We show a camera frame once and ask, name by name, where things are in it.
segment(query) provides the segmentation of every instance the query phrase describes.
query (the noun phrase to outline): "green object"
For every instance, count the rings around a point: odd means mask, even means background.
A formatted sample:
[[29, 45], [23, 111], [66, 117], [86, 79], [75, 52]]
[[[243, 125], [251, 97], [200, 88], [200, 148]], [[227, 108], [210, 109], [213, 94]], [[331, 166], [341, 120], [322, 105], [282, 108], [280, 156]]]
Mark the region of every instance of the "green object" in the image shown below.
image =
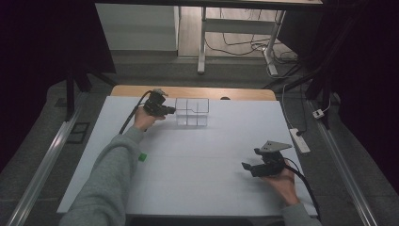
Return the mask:
[[138, 157], [138, 161], [144, 162], [147, 158], [147, 155], [144, 153], [141, 153], [140, 156]]

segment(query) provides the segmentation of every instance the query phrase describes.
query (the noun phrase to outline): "transparent cube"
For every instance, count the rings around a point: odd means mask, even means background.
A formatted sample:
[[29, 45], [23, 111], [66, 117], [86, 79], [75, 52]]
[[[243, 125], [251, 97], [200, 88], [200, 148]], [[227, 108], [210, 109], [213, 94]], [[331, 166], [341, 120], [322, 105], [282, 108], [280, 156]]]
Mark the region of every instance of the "transparent cube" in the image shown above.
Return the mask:
[[208, 124], [209, 99], [177, 98], [175, 107], [178, 125], [206, 126]]

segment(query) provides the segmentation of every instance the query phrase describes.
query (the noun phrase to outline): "gray sleeve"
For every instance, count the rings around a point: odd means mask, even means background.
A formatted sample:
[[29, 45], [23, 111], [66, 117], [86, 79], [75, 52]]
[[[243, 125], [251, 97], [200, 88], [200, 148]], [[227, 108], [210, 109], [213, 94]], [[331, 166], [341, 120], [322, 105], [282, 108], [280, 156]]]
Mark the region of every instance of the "gray sleeve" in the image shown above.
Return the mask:
[[124, 225], [129, 185], [140, 155], [143, 132], [131, 127], [103, 149], [60, 225]]
[[282, 216], [286, 226], [321, 226], [318, 219], [311, 218], [303, 203], [287, 206], [282, 209]]

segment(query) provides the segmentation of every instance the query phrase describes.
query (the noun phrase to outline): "person's right hand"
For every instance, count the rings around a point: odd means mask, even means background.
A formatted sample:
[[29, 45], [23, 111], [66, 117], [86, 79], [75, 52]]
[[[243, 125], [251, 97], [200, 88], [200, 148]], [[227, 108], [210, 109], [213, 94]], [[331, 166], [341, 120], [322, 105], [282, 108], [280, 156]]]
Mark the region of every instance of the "person's right hand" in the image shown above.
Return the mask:
[[284, 168], [278, 176], [261, 177], [261, 179], [274, 187], [287, 205], [299, 203], [295, 191], [295, 175], [290, 170]]
[[133, 126], [141, 131], [146, 131], [148, 128], [150, 128], [155, 121], [158, 120], [164, 120], [165, 116], [163, 117], [154, 117], [149, 114], [144, 110], [142, 106], [140, 106], [137, 109], [137, 112], [135, 113], [135, 123]]

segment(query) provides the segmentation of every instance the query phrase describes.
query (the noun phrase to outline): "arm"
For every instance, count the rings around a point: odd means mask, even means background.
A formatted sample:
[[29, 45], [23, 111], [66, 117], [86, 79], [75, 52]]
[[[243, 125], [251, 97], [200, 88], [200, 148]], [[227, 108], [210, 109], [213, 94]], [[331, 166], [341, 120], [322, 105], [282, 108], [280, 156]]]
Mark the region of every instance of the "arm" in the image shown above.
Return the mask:
[[262, 180], [274, 187], [284, 199], [285, 208], [281, 210], [286, 226], [321, 226], [319, 220], [309, 217], [304, 205], [300, 202], [295, 191], [295, 176], [288, 169], [284, 169], [277, 177], [262, 177]]
[[134, 126], [124, 135], [115, 136], [100, 153], [60, 225], [124, 225], [125, 202], [140, 154], [138, 143], [143, 131], [162, 119], [148, 116], [142, 107], [137, 110]]

